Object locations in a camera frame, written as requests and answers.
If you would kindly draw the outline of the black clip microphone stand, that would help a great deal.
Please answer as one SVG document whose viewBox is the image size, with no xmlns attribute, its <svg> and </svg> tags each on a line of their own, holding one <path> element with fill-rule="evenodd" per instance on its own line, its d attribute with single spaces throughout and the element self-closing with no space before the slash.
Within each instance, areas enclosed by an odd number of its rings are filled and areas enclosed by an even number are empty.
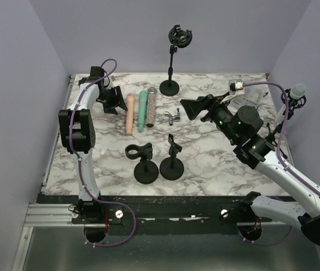
<svg viewBox="0 0 320 271">
<path fill-rule="evenodd" d="M 182 151 L 182 146 L 175 143 L 172 134 L 168 135 L 168 142 L 170 144 L 169 157 L 161 162 L 160 173 L 166 180 L 175 181 L 182 177 L 185 171 L 183 162 L 177 158 L 177 154 Z"/>
</svg>

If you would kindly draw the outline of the black shock mount tripod stand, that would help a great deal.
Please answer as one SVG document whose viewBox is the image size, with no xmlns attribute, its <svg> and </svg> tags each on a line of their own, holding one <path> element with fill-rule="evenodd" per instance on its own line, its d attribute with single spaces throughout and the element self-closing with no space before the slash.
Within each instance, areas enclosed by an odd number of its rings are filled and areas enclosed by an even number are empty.
<svg viewBox="0 0 320 271">
<path fill-rule="evenodd" d="M 288 117 L 289 107 L 288 107 L 288 98 L 287 98 L 286 90 L 285 90 L 284 93 L 282 93 L 282 94 L 284 94 L 285 100 L 286 100 L 285 117 L 286 117 L 286 116 Z M 266 149 L 265 149 L 265 150 L 266 150 L 266 152 L 262 155 L 262 156 L 263 156 L 262 160 L 265 160 L 264 157 L 265 157 L 265 155 L 266 155 L 268 152 L 273 151 L 273 150 L 274 150 L 274 147 L 277 147 L 277 146 L 278 146 L 278 144 L 277 144 L 276 141 L 275 141 L 275 135 L 276 135 L 277 133 L 281 133 L 282 128 L 283 128 L 283 123 L 284 123 L 284 120 L 283 120 L 281 123 L 276 123 L 277 125 L 275 126 L 275 129 L 274 129 L 274 130 L 271 130 L 271 129 L 270 129 L 270 124 L 269 124 L 269 123 L 266 124 L 266 127 L 267 127 L 267 129 L 268 129 L 268 135 L 265 137 L 265 141 L 266 141 L 266 145 L 265 145 Z"/>
</svg>

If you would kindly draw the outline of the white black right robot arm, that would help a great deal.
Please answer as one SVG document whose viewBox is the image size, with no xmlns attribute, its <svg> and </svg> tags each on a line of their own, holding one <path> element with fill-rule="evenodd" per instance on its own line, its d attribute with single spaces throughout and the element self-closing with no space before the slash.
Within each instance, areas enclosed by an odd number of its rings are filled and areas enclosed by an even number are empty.
<svg viewBox="0 0 320 271">
<path fill-rule="evenodd" d="M 210 121 L 223 132 L 235 147 L 236 157 L 294 198 L 294 202 L 283 202 L 251 193 L 249 201 L 239 206 L 239 216 L 245 221 L 264 217 L 293 226 L 320 246 L 320 186 L 288 163 L 269 141 L 258 135 L 264 122 L 254 107 L 242 106 L 232 114 L 227 103 L 223 102 L 225 98 L 207 95 L 182 99 L 180 103 L 189 120 L 194 120 L 206 110 L 207 114 L 201 121 Z"/>
</svg>

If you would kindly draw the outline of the glitter microphone silver mesh head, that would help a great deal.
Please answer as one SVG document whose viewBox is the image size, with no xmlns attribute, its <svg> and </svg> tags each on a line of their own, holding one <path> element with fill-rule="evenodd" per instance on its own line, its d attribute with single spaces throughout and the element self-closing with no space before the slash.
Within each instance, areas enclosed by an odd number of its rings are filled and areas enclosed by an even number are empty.
<svg viewBox="0 0 320 271">
<path fill-rule="evenodd" d="M 156 115 L 156 94 L 157 90 L 154 87 L 150 87 L 147 90 L 147 118 L 146 118 L 146 126 L 151 128 L 155 123 L 155 115 Z"/>
</svg>

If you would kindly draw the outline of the mint green microphone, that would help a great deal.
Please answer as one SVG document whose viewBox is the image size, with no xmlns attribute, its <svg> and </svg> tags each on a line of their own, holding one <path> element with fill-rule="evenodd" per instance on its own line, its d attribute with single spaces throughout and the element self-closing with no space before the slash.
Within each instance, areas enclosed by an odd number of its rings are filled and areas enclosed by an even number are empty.
<svg viewBox="0 0 320 271">
<path fill-rule="evenodd" d="M 138 131 L 143 132 L 146 116 L 148 94 L 142 90 L 139 94 L 139 111 L 138 111 Z"/>
</svg>

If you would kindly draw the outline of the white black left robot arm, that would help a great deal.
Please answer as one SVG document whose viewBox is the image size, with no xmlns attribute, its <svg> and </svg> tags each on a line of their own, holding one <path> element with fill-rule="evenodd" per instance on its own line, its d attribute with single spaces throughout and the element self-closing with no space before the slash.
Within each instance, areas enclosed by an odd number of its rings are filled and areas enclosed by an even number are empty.
<svg viewBox="0 0 320 271">
<path fill-rule="evenodd" d="M 101 223 L 106 217 L 105 204 L 94 176 L 92 161 L 96 134 L 91 116 L 93 105 L 102 104 L 104 113 L 117 115 L 117 108 L 127 111 L 121 88 L 114 86 L 101 66 L 92 66 L 90 75 L 79 80 L 80 93 L 74 102 L 58 113 L 60 138 L 70 153 L 79 187 L 73 212 L 79 222 Z"/>
</svg>

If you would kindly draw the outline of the black ring-clip microphone stand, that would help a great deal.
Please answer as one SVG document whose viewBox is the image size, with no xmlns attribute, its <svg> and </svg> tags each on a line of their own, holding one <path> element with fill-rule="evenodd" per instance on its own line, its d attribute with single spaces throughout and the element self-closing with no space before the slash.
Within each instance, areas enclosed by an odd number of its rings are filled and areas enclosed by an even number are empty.
<svg viewBox="0 0 320 271">
<path fill-rule="evenodd" d="M 151 143 L 143 146 L 128 145 L 125 148 L 125 155 L 130 160 L 140 158 L 139 163 L 134 168 L 134 177 L 139 183 L 149 185 L 158 178 L 158 166 L 151 160 L 153 157 Z"/>
</svg>

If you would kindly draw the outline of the pink microphone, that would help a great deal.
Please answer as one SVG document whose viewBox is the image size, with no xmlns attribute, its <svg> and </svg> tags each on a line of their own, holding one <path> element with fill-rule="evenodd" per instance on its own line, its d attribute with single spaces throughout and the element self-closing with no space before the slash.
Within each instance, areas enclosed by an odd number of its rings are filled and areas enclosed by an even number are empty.
<svg viewBox="0 0 320 271">
<path fill-rule="evenodd" d="M 131 136 L 133 134 L 134 102 L 135 102 L 134 94 L 129 93 L 126 96 L 126 105 L 128 108 L 126 113 L 126 135 L 127 136 Z"/>
</svg>

